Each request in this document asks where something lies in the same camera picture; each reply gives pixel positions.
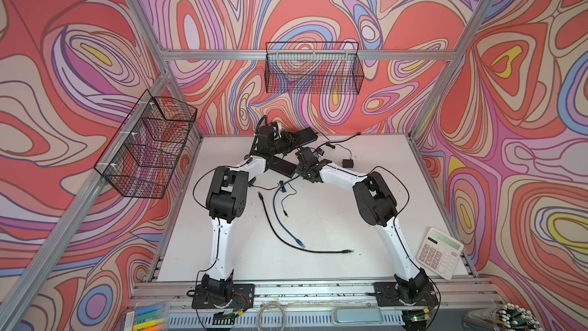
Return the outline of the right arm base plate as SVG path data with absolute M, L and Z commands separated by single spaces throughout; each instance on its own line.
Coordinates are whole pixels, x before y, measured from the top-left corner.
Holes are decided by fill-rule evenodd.
M 422 291 L 409 291 L 396 282 L 373 283 L 372 297 L 378 306 L 408 306 L 432 308 L 439 304 L 437 292 L 431 283 L 427 283 Z

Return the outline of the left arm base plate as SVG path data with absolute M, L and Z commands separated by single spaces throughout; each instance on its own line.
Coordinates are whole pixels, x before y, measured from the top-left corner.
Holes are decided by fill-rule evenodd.
M 237 283 L 224 294 L 215 294 L 197 285 L 193 290 L 191 308 L 194 310 L 229 310 L 245 311 L 254 305 L 255 285 Z

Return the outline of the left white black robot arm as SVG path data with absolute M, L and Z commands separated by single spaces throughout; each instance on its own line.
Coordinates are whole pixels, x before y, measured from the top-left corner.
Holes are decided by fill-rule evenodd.
M 307 142 L 303 131 L 286 131 L 281 123 L 269 123 L 264 116 L 256 126 L 254 142 L 243 162 L 220 165 L 213 170 L 204 207 L 212 219 L 215 240 L 211 264 L 202 276 L 197 297 L 216 305 L 232 302 L 235 295 L 230 254 L 231 225 L 242 216 L 247 206 L 249 182 L 268 170 L 293 177 L 296 165 L 284 157 Z

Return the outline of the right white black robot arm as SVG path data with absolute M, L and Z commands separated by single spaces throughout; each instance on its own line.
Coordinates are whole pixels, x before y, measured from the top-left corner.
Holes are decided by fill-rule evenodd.
M 374 227 L 394 262 L 398 300 L 405 305 L 421 301 L 431 285 L 426 271 L 416 264 L 401 231 L 398 202 L 382 175 L 376 171 L 357 173 L 320 159 L 310 148 L 296 152 L 296 173 L 306 181 L 334 185 L 353 193 L 361 218 Z

